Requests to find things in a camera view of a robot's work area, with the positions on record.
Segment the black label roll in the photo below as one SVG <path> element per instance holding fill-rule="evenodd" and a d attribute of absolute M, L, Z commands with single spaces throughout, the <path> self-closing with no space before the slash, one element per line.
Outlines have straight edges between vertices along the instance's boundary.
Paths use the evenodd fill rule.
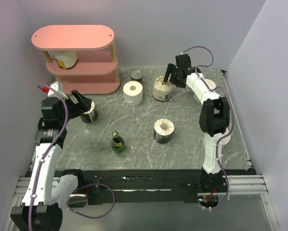
<path fill-rule="evenodd" d="M 159 119 L 154 123 L 154 140 L 159 144 L 166 144 L 171 141 L 175 126 L 168 119 Z"/>
<path fill-rule="evenodd" d="M 91 102 L 91 109 L 80 116 L 82 122 L 87 124 L 94 123 L 98 118 L 98 111 L 96 109 L 96 105 L 94 101 Z"/>

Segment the beige paper roll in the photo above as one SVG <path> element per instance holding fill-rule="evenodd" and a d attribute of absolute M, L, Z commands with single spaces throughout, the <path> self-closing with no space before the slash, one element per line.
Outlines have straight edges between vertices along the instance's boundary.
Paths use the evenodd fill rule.
<path fill-rule="evenodd" d="M 158 77 L 154 81 L 153 97 L 160 102 L 167 102 L 172 97 L 174 85 L 169 82 L 164 82 L 164 76 Z"/>

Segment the beige roll yellow label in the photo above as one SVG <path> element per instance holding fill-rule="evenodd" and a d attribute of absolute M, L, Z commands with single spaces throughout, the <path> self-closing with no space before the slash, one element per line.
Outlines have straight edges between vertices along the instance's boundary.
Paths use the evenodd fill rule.
<path fill-rule="evenodd" d="M 73 68 L 78 60 L 75 51 L 52 51 L 52 55 L 62 69 Z"/>

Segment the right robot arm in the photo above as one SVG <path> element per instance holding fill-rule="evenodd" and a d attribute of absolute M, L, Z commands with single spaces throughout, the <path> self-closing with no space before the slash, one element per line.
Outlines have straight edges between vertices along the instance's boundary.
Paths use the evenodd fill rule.
<path fill-rule="evenodd" d="M 179 88 L 190 88 L 202 105 L 199 126 L 205 138 L 205 159 L 201 170 L 200 186 L 206 192 L 223 185 L 222 139 L 230 125 L 230 104 L 209 86 L 197 67 L 192 67 L 188 54 L 175 56 L 176 64 L 168 64 L 165 82 Z"/>

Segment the white roll under right arm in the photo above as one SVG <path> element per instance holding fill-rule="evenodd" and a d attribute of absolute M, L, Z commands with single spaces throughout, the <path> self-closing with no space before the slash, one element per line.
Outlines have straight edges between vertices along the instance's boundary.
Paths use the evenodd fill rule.
<path fill-rule="evenodd" d="M 229 130 L 227 129 L 226 132 L 224 134 L 222 133 L 217 133 L 215 134 L 212 138 L 217 141 L 220 137 L 224 137 L 225 135 L 228 135 L 229 134 Z M 203 140 L 202 140 L 202 143 L 203 145 L 205 146 L 206 144 L 206 138 L 211 138 L 211 136 L 209 134 L 204 134 L 204 137 L 203 137 Z M 225 146 L 228 144 L 228 142 L 230 141 L 231 139 L 231 134 L 225 138 L 223 138 L 219 144 L 222 145 L 222 146 Z"/>

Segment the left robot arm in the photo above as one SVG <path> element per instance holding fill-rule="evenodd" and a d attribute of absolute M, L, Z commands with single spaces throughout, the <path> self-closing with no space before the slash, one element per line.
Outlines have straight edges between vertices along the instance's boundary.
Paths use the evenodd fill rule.
<path fill-rule="evenodd" d="M 10 217 L 21 231 L 57 231 L 63 221 L 63 210 L 72 193 L 85 189 L 81 170 L 64 170 L 56 187 L 53 186 L 56 165 L 62 154 L 69 120 L 90 111 L 92 100 L 77 90 L 68 96 L 54 90 L 41 102 L 42 117 L 35 135 L 35 161 L 27 191 L 19 206 L 11 209 Z"/>

